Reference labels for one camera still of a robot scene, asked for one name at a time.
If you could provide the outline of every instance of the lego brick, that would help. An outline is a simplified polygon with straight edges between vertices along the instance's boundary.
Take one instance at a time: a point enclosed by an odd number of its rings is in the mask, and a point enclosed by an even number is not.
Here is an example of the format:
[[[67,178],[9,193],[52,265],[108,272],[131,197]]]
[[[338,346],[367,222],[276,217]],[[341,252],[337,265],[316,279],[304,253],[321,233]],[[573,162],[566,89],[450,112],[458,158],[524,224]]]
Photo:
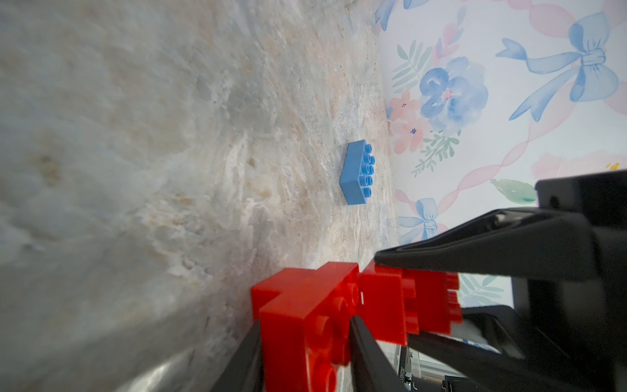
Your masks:
[[[363,303],[357,314],[375,339],[406,345],[408,334],[420,331],[450,334],[451,323],[461,322],[457,303],[459,278],[455,273],[403,270],[374,262],[359,278]]]
[[[359,315],[375,339],[407,346],[403,277],[365,269],[359,277]]]
[[[461,307],[457,293],[449,288],[459,287],[451,274],[434,271],[403,270],[403,276],[416,284],[416,300],[405,300],[406,310],[419,317],[419,329],[440,334],[451,333],[451,323],[461,322]]]
[[[250,289],[253,303],[253,320],[259,318],[259,309],[276,298],[283,291],[297,285],[302,279],[308,277],[314,270],[303,268],[284,268],[266,280],[257,283]]]
[[[372,196],[375,159],[371,153],[372,146],[365,140],[350,143],[346,150],[340,186],[349,205],[365,204]]]
[[[358,274],[357,264],[330,262],[295,285],[266,283],[266,290],[281,291],[259,309],[267,392],[335,390],[335,365],[350,359]]]

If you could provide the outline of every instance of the blue flower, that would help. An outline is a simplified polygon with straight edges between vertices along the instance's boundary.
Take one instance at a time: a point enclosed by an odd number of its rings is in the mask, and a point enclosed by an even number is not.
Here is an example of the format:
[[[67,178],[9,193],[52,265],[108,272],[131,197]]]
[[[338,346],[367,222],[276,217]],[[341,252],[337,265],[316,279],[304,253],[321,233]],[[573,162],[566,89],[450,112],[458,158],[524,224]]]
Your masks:
[[[434,68],[420,81],[423,106],[420,114],[429,119],[434,131],[453,135],[481,116],[488,102],[483,85],[483,67],[467,58],[454,58],[446,68]]]

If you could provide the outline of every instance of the wall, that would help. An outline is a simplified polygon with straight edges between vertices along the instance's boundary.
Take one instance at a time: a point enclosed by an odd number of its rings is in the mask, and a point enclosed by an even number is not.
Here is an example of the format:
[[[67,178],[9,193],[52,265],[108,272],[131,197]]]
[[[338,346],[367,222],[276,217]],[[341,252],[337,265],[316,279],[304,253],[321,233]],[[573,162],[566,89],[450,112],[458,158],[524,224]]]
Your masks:
[[[385,0],[375,18],[401,243],[627,167],[627,1]],[[461,286],[463,306],[512,305],[506,277]]]

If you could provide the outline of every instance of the green leaf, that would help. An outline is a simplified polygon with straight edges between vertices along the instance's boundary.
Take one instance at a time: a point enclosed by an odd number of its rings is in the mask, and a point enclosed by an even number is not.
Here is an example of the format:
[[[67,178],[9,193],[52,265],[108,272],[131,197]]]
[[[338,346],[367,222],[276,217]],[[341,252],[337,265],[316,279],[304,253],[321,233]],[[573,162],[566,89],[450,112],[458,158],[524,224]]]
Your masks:
[[[405,53],[405,51],[403,50],[403,48],[401,47],[401,45],[396,45],[396,51],[398,51],[398,55],[403,59],[403,60],[409,60],[409,57],[407,56],[407,53]]]
[[[398,82],[396,82],[392,87],[398,87],[402,84],[407,83],[408,81],[410,81],[413,77],[416,76],[416,73],[410,73],[409,75],[407,75],[406,77],[404,77],[403,79],[400,79]]]
[[[418,63],[416,64],[416,69],[419,71],[423,69],[424,64],[427,62],[427,60],[429,60],[429,57],[431,57],[430,46],[427,49],[425,49],[423,55],[420,56],[420,60],[418,60]]]
[[[493,300],[486,298],[486,297],[482,297],[481,295],[473,295],[473,298],[476,298],[477,301],[481,302],[483,305],[495,305],[496,302],[494,302]]]
[[[488,291],[494,291],[494,292],[497,292],[497,293],[502,293],[502,292],[504,292],[504,290],[503,290],[503,289],[500,289],[500,288],[498,288],[498,287],[492,287],[492,286],[484,287],[483,289],[484,289],[484,290],[488,290]]]
[[[409,48],[409,58],[414,55],[414,50],[416,50],[416,40],[411,43],[411,47]]]
[[[501,298],[499,294],[494,294],[494,293],[481,292],[481,295],[485,295],[486,297],[490,297],[490,298]]]
[[[492,185],[503,194],[509,201],[516,204],[533,203],[538,195],[532,185],[516,181],[514,179],[493,179]]]
[[[393,69],[392,72],[396,72],[398,70],[402,70],[403,68],[405,68],[408,65],[409,65],[409,61],[405,61],[402,65],[399,65],[395,69]]]
[[[479,282],[477,282],[477,280],[475,279],[475,277],[473,275],[469,275],[468,277],[470,278],[470,280],[472,280],[472,282],[475,284],[475,286],[481,287],[481,285],[479,284]]]
[[[423,43],[421,42],[420,44],[418,44],[418,49],[416,49],[416,55],[414,56],[414,65],[416,65],[416,62],[418,61],[418,58],[420,57],[420,53],[423,51]]]
[[[465,273],[461,273],[460,274],[461,279],[464,281],[464,284],[470,289],[473,290],[475,289],[475,286],[472,284],[472,282],[470,281],[470,279],[468,279],[468,277],[466,276]]]
[[[424,69],[428,71],[432,68],[433,68],[433,59],[430,58],[429,61],[427,61],[427,64],[424,66]]]
[[[486,287],[486,286],[487,286],[487,285],[489,285],[490,283],[494,282],[494,280],[495,280],[496,278],[497,278],[497,277],[496,277],[495,275],[490,275],[490,276],[485,277],[485,278],[483,279],[483,282],[481,282],[481,286]]]
[[[409,71],[411,71],[411,67],[410,66],[405,68],[404,70],[400,71],[399,73],[397,73],[396,76],[392,78],[392,80],[398,79],[398,78],[400,78],[403,75],[407,75],[407,72],[409,72]]]
[[[413,82],[410,82],[408,85],[405,86],[405,90],[409,90],[410,88],[414,87],[418,84],[418,82],[419,80],[414,80]]]

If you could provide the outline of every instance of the marble surface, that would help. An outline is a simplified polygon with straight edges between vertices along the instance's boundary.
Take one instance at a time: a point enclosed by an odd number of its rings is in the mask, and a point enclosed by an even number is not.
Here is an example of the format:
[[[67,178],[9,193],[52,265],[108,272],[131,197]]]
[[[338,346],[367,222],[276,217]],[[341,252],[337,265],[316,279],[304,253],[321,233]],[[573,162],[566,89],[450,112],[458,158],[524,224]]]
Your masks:
[[[1,390],[206,391],[251,285],[396,245],[376,3],[0,2]]]

